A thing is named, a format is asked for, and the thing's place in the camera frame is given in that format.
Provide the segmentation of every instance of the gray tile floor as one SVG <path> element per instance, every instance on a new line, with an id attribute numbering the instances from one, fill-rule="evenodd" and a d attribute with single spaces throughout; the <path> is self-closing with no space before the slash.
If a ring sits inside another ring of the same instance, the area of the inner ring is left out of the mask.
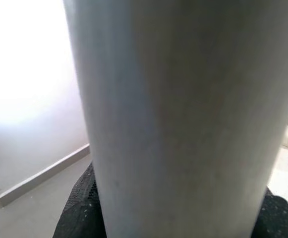
<path id="1" fill-rule="evenodd" d="M 0 238 L 51 238 L 73 185 L 90 162 L 87 156 L 0 207 Z"/>

